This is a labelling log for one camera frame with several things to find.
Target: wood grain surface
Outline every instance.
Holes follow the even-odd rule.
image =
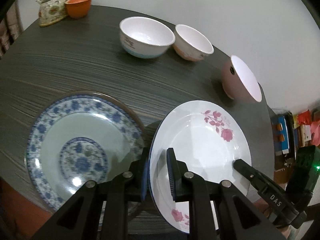
[[[119,23],[131,16],[144,15],[92,6],[80,20],[66,18],[48,27],[34,22],[10,47],[0,62],[0,176],[28,200],[50,211],[34,190],[24,165],[30,128],[57,96],[91,90],[113,96],[136,112],[146,126],[147,144],[175,106],[190,100],[216,103],[244,132],[252,166],[273,178],[273,137],[264,95],[261,103],[254,104],[229,99],[220,81],[228,56],[217,48],[197,63],[183,60],[173,49],[149,60],[129,55],[119,41]],[[258,198],[252,187],[248,198]],[[131,233],[174,231],[150,198],[136,215],[129,223]]]

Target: pink flower design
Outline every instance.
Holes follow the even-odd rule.
[[[174,220],[175,220],[176,222],[180,222],[180,221],[183,220],[182,213],[179,212],[179,211],[176,210],[176,209],[172,209],[171,215],[173,216],[173,218],[174,218]]]
[[[230,129],[222,129],[221,137],[227,142],[231,141],[232,138],[233,138],[232,137],[232,130],[230,130]]]
[[[204,115],[204,120],[206,123],[209,123],[212,126],[216,127],[216,132],[220,133],[220,129],[218,127],[221,128],[221,137],[227,141],[230,142],[233,138],[232,135],[232,130],[230,129],[225,129],[222,126],[225,126],[223,120],[226,122],[226,124],[228,125],[228,120],[222,116],[221,113],[214,111],[211,113],[211,110],[207,110],[204,113],[202,113]]]

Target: pink bowl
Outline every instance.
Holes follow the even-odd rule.
[[[222,70],[222,86],[228,97],[243,102],[261,102],[256,77],[239,57],[232,55]]]

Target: orange floor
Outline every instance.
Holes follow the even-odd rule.
[[[51,214],[15,191],[3,179],[0,179],[0,206],[4,218],[15,235],[29,239],[51,217]]]

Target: brown curtain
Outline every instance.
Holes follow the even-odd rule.
[[[15,1],[8,10],[6,17],[0,23],[0,59],[21,32],[18,5],[17,1]]]

